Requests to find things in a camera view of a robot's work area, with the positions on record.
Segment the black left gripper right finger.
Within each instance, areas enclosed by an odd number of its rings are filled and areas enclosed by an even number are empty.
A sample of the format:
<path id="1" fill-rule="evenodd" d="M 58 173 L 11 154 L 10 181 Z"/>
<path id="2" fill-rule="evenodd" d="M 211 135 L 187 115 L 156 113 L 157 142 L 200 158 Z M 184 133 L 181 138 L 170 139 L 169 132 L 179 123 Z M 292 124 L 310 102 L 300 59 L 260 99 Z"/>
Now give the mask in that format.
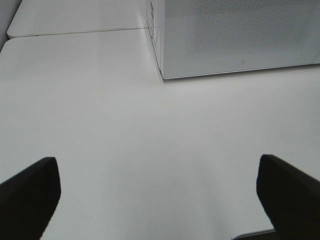
<path id="1" fill-rule="evenodd" d="M 320 182 L 275 155 L 261 156 L 259 201 L 281 240 L 320 238 Z"/>

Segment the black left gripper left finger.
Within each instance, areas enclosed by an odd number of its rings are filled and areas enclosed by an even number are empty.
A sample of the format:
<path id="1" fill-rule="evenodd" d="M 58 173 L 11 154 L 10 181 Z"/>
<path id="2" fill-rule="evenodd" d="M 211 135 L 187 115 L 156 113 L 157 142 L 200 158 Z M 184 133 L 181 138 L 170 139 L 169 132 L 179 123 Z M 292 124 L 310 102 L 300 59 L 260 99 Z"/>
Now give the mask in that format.
<path id="1" fill-rule="evenodd" d="M 61 197 L 55 157 L 33 163 L 0 185 L 0 238 L 39 240 Z"/>

